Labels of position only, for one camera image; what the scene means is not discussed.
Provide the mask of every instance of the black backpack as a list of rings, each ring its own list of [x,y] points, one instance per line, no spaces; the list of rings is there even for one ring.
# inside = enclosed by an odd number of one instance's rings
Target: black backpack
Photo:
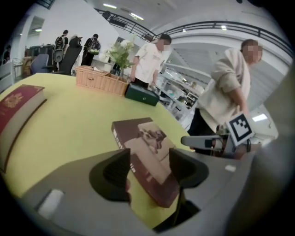
[[[88,52],[90,54],[98,55],[100,52],[100,42],[91,38],[91,42],[89,43]]]
[[[65,47],[65,38],[63,36],[60,36],[55,40],[54,49],[55,50],[64,50],[64,47]]]

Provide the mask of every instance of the white shirt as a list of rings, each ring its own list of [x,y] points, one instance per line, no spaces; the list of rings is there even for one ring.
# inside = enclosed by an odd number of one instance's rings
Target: white shirt
[[[162,52],[157,49],[155,44],[147,43],[139,49],[135,56],[139,57],[135,78],[150,84],[153,81],[153,73],[160,69],[161,63],[164,61]]]

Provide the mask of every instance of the potted plant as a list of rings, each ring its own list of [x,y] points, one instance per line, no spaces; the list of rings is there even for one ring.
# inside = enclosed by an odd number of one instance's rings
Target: potted plant
[[[134,43],[132,41],[123,40],[121,43],[116,42],[109,51],[111,60],[120,66],[121,77],[124,76],[124,69],[130,68],[134,64],[128,60],[129,53],[133,47]]]

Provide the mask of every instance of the yellow table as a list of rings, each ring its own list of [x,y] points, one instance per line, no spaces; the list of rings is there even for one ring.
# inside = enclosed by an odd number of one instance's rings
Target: yellow table
[[[19,197],[65,163],[117,150],[118,145],[111,131],[113,121],[150,117],[177,148],[189,150],[180,143],[187,132],[161,104],[154,107],[81,88],[75,85],[75,77],[53,74],[30,76],[0,94],[0,100],[21,84],[45,87],[47,102],[23,128],[3,175],[11,192]],[[174,213],[177,199],[170,208],[161,208],[132,172],[128,178],[131,182],[131,208],[149,228]]]

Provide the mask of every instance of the green box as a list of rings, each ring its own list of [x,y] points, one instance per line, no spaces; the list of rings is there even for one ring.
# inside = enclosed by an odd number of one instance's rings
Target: green box
[[[157,105],[159,101],[159,96],[156,95],[153,91],[147,90],[139,85],[132,83],[129,84],[125,93],[125,97],[152,106]]]

